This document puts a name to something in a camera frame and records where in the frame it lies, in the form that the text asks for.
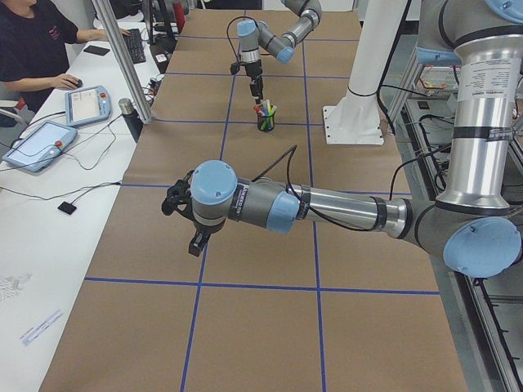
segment blue cap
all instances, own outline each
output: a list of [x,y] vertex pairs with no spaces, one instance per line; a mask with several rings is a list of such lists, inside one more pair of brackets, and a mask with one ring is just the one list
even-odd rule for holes
[[284,47],[276,56],[277,61],[287,64],[294,56],[293,47]]
[[416,47],[418,53],[418,63],[425,65],[460,65],[461,60],[453,51],[438,51],[436,49],[426,49],[425,47]]
[[194,200],[207,206],[225,202],[236,191],[236,173],[223,161],[207,161],[196,167],[190,183]]
[[509,267],[521,250],[516,226],[499,216],[473,220],[450,237],[443,251],[448,267],[473,278],[488,278]]
[[502,18],[523,25],[523,2],[521,0],[485,0],[490,9]]
[[256,30],[256,23],[254,20],[242,20],[236,25],[239,37],[245,37],[246,35],[252,34]]
[[297,198],[286,192],[280,192],[270,207],[267,229],[276,233],[287,233],[293,227],[299,207]]

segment t-shirt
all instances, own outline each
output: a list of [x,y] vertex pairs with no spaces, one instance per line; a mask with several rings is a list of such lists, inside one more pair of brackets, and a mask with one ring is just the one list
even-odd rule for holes
[[[0,2],[0,81],[49,78],[69,68],[65,42],[75,43],[78,27],[50,0],[37,0],[34,18],[18,16]],[[52,89],[21,92],[29,109],[38,111]]]

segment black keyboard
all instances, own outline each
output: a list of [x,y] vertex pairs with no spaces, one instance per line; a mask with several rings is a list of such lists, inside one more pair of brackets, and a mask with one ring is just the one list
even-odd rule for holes
[[131,35],[124,35],[123,41],[127,46],[127,50],[131,55],[133,64],[145,63],[145,53],[143,42],[141,41],[141,34],[139,29],[129,29]]

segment black phone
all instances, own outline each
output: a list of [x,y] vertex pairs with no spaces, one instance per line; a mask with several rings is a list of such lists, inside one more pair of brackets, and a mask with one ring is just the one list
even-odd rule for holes
[[107,49],[106,47],[96,47],[94,45],[89,45],[88,47],[85,47],[83,51],[92,53],[93,55],[104,56],[110,52],[110,49]]

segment pencil cup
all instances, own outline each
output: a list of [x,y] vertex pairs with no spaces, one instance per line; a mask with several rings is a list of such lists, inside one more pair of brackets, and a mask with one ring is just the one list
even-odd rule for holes
[[257,128],[260,131],[263,132],[270,132],[273,129],[275,129],[275,114],[276,114],[276,106],[272,107],[271,114],[265,115],[262,114],[263,109],[260,107],[260,111],[257,112]]

